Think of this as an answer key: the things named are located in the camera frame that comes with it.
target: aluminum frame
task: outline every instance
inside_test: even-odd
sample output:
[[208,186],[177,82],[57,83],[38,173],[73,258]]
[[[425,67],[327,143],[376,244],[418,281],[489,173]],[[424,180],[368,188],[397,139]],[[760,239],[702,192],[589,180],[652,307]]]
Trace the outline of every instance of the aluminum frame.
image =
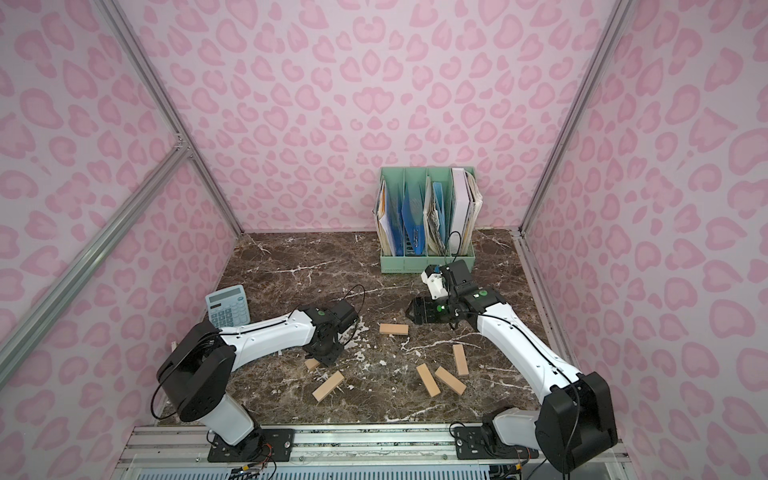
[[138,41],[136,32],[125,16],[122,7],[117,0],[94,0],[94,3],[99,11],[101,11],[101,15],[109,25],[112,33],[118,40],[118,43],[120,43],[123,52],[131,61],[137,74],[144,82],[144,86],[147,87],[147,90],[154,99],[163,119],[176,134],[176,138],[190,147],[195,169],[202,178],[203,184],[208,189],[214,202],[227,219],[230,227],[232,227],[237,235],[241,235],[243,228],[240,225],[240,221],[237,219],[234,210],[232,210],[232,207],[223,195],[219,185],[214,180],[208,166],[205,164],[200,149],[197,147],[194,139],[184,126],[184,122],[181,120],[179,112],[176,110],[173,101],[170,99],[170,95],[163,86],[160,75],[157,74],[150,63],[144,48]]
[[584,74],[584,80],[579,85],[574,101],[571,104],[571,109],[565,117],[563,127],[560,129],[558,137],[555,140],[554,148],[547,159],[544,173],[541,175],[541,178],[536,185],[531,204],[528,205],[528,209],[526,209],[525,214],[523,215],[523,220],[520,226],[520,231],[523,237],[531,229],[536,220],[541,205],[544,203],[547,190],[568,149],[568,144],[571,143],[571,139],[576,132],[579,121],[587,110],[589,99],[600,83],[603,72],[605,72],[605,68],[616,49],[616,45],[629,23],[629,19],[632,16],[636,4],[637,0],[617,0],[614,4],[613,11],[608,17],[605,29],[603,30],[603,35],[598,42],[598,47],[594,50],[592,59]]
[[[466,423],[480,426],[479,423]],[[284,425],[264,425],[280,428]],[[291,462],[278,465],[496,465],[509,460],[459,460],[447,423],[292,425],[296,430]],[[112,478],[141,468],[233,468],[241,463],[210,464],[205,426],[137,427],[118,459]],[[544,457],[531,460],[543,462]],[[627,463],[624,444],[590,462]]]
[[107,225],[72,260],[69,268],[56,279],[48,293],[18,322],[11,337],[0,349],[0,389],[45,338],[59,315],[83,290],[98,267],[134,226],[182,162],[190,157],[191,150],[184,142],[173,147],[160,166],[133,192],[122,207],[112,215]]
[[531,295],[536,303],[536,310],[541,319],[541,324],[547,333],[550,347],[565,361],[571,365],[578,366],[575,364],[576,355],[571,348],[570,342],[568,342],[568,336],[558,321],[556,310],[550,301],[552,296],[549,288],[547,288],[547,283],[544,281],[544,277],[541,275],[541,269],[538,266],[536,257],[528,247],[528,242],[519,232],[513,232],[512,241],[515,244],[515,250],[517,250],[520,264],[525,272],[525,279],[531,288]]

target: calculator display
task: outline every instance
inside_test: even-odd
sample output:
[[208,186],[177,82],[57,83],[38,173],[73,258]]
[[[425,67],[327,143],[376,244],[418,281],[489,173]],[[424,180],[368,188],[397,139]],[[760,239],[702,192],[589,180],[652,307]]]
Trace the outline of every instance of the calculator display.
[[238,293],[240,293],[240,291],[238,289],[230,290],[229,292],[224,292],[224,293],[219,293],[218,295],[214,295],[214,296],[210,297],[208,299],[208,301],[211,302],[211,303],[218,302],[219,300],[225,299],[227,297],[235,296]]

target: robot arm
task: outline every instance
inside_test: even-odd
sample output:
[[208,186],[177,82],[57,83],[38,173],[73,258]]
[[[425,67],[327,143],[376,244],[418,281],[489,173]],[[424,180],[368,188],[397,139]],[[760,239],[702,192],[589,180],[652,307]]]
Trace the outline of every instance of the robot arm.
[[406,315],[416,324],[467,320],[491,340],[531,384],[540,412],[509,409],[492,421],[503,445],[540,449],[568,473],[616,445],[611,393],[596,372],[584,375],[547,347],[491,288],[475,283],[463,260],[422,273],[430,297],[416,297]]
[[195,325],[157,371],[157,381],[182,422],[199,421],[230,446],[232,460],[258,455],[263,435],[258,422],[226,392],[230,374],[262,356],[302,346],[308,357],[330,366],[344,350],[339,336],[357,312],[345,300],[322,310],[300,306],[263,322],[217,329]]

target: mint green file organizer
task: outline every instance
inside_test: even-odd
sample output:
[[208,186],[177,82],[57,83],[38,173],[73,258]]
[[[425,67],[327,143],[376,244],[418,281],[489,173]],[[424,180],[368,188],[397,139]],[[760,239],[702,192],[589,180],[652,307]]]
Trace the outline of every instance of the mint green file organizer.
[[[475,174],[472,167],[464,167],[470,174]],[[448,225],[449,219],[453,218],[453,177],[450,167],[382,167],[381,178],[386,181],[388,189],[396,189],[402,202],[405,198],[406,181],[417,182],[419,185],[426,185],[427,175],[433,182],[442,184],[443,197],[448,199],[445,205],[445,218]],[[403,231],[403,243],[405,247],[405,256],[403,257],[385,257],[379,252],[379,258],[382,267],[382,273],[421,273],[429,265],[445,265],[453,261],[453,255],[447,257],[431,257],[426,254],[415,255],[408,241],[408,235]],[[466,257],[456,257],[456,260],[464,260],[467,263],[469,271],[475,266],[475,249],[472,245]]]

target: wire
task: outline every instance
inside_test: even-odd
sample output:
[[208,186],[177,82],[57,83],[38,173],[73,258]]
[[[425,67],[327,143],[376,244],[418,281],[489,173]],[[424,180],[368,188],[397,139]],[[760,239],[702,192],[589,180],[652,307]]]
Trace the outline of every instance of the wire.
[[453,435],[453,426],[454,425],[461,425],[464,428],[467,428],[466,425],[464,425],[463,422],[453,422],[451,425],[448,425],[448,434],[454,439],[454,440],[462,440],[461,437],[458,437],[457,435]]
[[152,394],[152,400],[149,401],[149,413],[152,414],[152,416],[157,420],[165,420],[169,419],[170,417],[176,415],[176,410],[174,410],[172,413],[166,415],[165,417],[158,417],[157,414],[154,412],[154,400],[157,397],[157,393],[160,392],[160,387],[163,386],[163,383],[160,382],[157,384],[157,388],[154,390],[154,393]]
[[272,477],[277,473],[277,463],[274,460],[272,460],[272,465],[275,465],[275,469],[272,471],[272,475],[270,475],[267,480],[272,480]]
[[544,360],[546,360],[546,361],[547,361],[547,363],[549,363],[549,365],[550,365],[550,366],[552,366],[552,368],[556,369],[556,370],[557,370],[557,371],[558,371],[558,372],[559,372],[561,375],[563,375],[563,378],[565,378],[565,379],[566,379],[566,380],[567,380],[569,383],[573,383],[573,382],[571,381],[571,379],[569,379],[569,378],[568,378],[568,376],[566,376],[566,375],[565,375],[565,373],[564,373],[562,370],[560,370],[560,368],[558,368],[558,366],[556,366],[554,363],[552,363],[552,361],[551,361],[549,358],[547,358],[547,357],[544,355],[544,353],[542,353],[542,352],[541,352],[541,350],[540,350],[540,349],[539,349],[539,348],[536,346],[536,344],[533,342],[533,340],[531,340],[531,339],[528,337],[528,335],[525,335],[525,332],[523,332],[523,331],[522,331],[522,330],[521,330],[521,329],[520,329],[520,328],[519,328],[517,325],[515,325],[514,323],[510,322],[510,321],[509,321],[509,320],[507,320],[507,319],[503,319],[503,318],[501,318],[500,316],[496,316],[496,315],[489,315],[489,314],[487,314],[487,313],[467,312],[467,314],[470,314],[470,315],[474,315],[474,316],[477,316],[477,317],[480,317],[480,316],[487,316],[487,317],[489,317],[489,318],[492,318],[492,319],[501,320],[502,322],[506,323],[507,325],[509,325],[509,326],[510,326],[510,327],[512,327],[513,329],[516,329],[518,332],[520,332],[520,334],[521,334],[521,335],[523,335],[523,338],[525,338],[525,339],[528,341],[528,343],[530,343],[530,344],[531,344],[531,346],[532,346],[532,347],[533,347],[533,348],[536,350],[536,352],[538,352],[538,354],[539,354],[539,355],[540,355],[540,356],[541,356],[541,357],[542,357]]
[[571,440],[574,438],[574,434],[576,433],[576,427],[578,426],[578,417],[581,413],[581,397],[578,395],[578,387],[576,385],[573,385],[574,387],[574,393],[576,394],[576,420],[574,421],[574,428],[571,430],[571,434],[568,436],[568,442],[565,444],[565,450],[563,451],[563,472],[568,467],[568,449],[571,447]]
[[533,476],[533,474],[536,473],[536,471],[539,470],[543,464],[547,463],[547,460],[549,460],[549,458],[545,458],[542,463],[536,465],[536,468],[531,470],[531,473],[529,473],[528,476],[525,477],[525,480],[531,480],[531,477]]
[[366,288],[365,288],[365,286],[363,286],[361,283],[358,283],[357,285],[355,285],[352,288],[350,288],[349,290],[347,290],[346,291],[346,295],[341,300],[346,300],[346,298],[349,296],[349,294],[352,293],[352,291],[355,288],[357,288],[358,286],[360,288],[362,288],[362,302],[360,303],[360,308],[357,309],[357,314],[359,316],[359,314],[362,312],[362,308],[366,305]]
[[[361,283],[358,283],[357,285],[353,286],[349,290],[346,291],[346,295],[341,300],[346,300],[346,298],[349,296],[352,291],[357,287],[362,288],[362,302],[360,303],[360,308],[357,310],[357,318],[355,319],[354,323],[350,325],[351,327],[354,327],[357,325],[357,323],[360,321],[360,313],[362,313],[362,308],[366,305],[366,288]],[[352,330],[352,334],[349,336],[346,342],[344,342],[344,346],[347,346],[349,342],[352,342],[352,339],[355,338],[355,330]]]
[[458,235],[458,248],[456,249],[456,255],[453,256],[453,260],[451,260],[451,262],[455,262],[456,261],[456,257],[458,257],[458,252],[462,248],[462,234],[458,230],[453,230],[451,233],[449,233],[449,235],[448,235],[448,245],[451,244],[451,237],[453,236],[454,233],[456,233]]

